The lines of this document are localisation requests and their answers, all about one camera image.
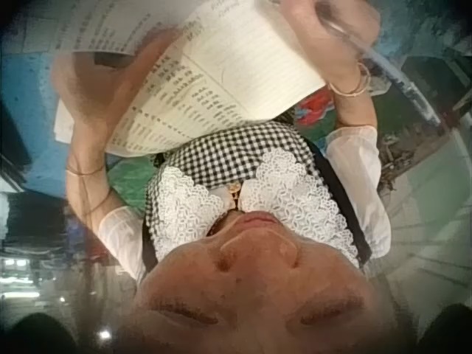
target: eye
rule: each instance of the eye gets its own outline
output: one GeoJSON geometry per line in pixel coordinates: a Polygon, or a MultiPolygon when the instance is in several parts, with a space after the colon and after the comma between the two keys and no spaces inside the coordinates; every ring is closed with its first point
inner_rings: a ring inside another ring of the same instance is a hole
{"type": "Polygon", "coordinates": [[[347,298],[341,301],[313,304],[313,310],[308,310],[300,322],[302,325],[312,326],[326,321],[348,320],[357,316],[363,309],[363,302],[358,298],[347,298]]]}
{"type": "Polygon", "coordinates": [[[188,319],[200,322],[203,325],[216,325],[218,323],[218,319],[216,317],[209,316],[199,309],[190,308],[183,302],[163,302],[159,304],[157,310],[164,314],[171,313],[183,316],[188,319]]]}

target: hand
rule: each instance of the hand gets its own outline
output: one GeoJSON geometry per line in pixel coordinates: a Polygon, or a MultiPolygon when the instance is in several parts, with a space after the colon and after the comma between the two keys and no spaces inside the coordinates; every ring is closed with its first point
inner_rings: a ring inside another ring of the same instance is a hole
{"type": "Polygon", "coordinates": [[[380,16],[365,0],[281,0],[285,19],[320,75],[337,87],[352,79],[354,87],[348,90],[352,91],[360,80],[358,53],[320,23],[315,5],[323,2],[331,6],[337,23],[368,45],[378,37],[380,16]]]}
{"type": "Polygon", "coordinates": [[[52,83],[74,118],[74,130],[106,145],[153,65],[176,39],[160,32],[124,69],[96,65],[92,53],[58,55],[52,83]]]}

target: bracelet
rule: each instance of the bracelet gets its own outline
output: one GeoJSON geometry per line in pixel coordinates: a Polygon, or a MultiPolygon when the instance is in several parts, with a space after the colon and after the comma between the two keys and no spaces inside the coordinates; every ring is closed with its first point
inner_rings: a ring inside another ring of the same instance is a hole
{"type": "Polygon", "coordinates": [[[110,195],[113,193],[113,191],[114,191],[113,187],[109,187],[108,192],[106,193],[106,196],[104,197],[104,199],[101,202],[99,202],[95,208],[90,209],[86,214],[84,214],[84,216],[90,216],[94,212],[96,212],[110,198],[110,195]]]}
{"type": "Polygon", "coordinates": [[[70,173],[71,175],[73,176],[77,176],[77,177],[84,177],[84,176],[92,176],[94,175],[95,173],[99,173],[99,172],[102,172],[103,170],[105,169],[105,164],[103,164],[103,166],[101,168],[99,168],[98,170],[95,170],[94,172],[90,172],[90,173],[80,173],[78,172],[76,169],[70,167],[70,166],[67,166],[66,167],[66,172],[67,173],[70,173]]]}
{"type": "Polygon", "coordinates": [[[367,89],[370,87],[370,83],[372,82],[372,75],[370,74],[370,70],[361,62],[357,63],[359,69],[361,70],[361,81],[359,82],[358,86],[351,92],[342,92],[338,88],[336,88],[332,83],[328,83],[328,87],[331,91],[339,96],[343,97],[357,97],[361,96],[367,89]]]}

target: black and white checkered fabric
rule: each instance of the black and white checkered fabric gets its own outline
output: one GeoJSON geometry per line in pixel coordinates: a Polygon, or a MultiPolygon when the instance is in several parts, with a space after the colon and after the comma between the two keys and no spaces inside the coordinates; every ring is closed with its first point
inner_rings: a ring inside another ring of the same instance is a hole
{"type": "Polygon", "coordinates": [[[221,131],[178,149],[162,164],[147,188],[145,220],[151,237],[157,236],[153,226],[158,218],[158,185],[164,168],[177,167],[195,184],[213,190],[254,178],[263,155],[274,148],[291,152],[297,162],[307,167],[308,173],[316,175],[313,154],[307,143],[293,126],[281,122],[221,131]]]}

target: mouth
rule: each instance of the mouth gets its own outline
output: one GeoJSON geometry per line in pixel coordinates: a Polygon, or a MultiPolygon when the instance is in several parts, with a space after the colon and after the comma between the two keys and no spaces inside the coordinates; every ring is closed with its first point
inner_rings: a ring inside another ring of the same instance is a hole
{"type": "Polygon", "coordinates": [[[242,227],[258,227],[265,225],[281,225],[280,221],[268,212],[248,212],[241,216],[235,225],[242,227]]]}

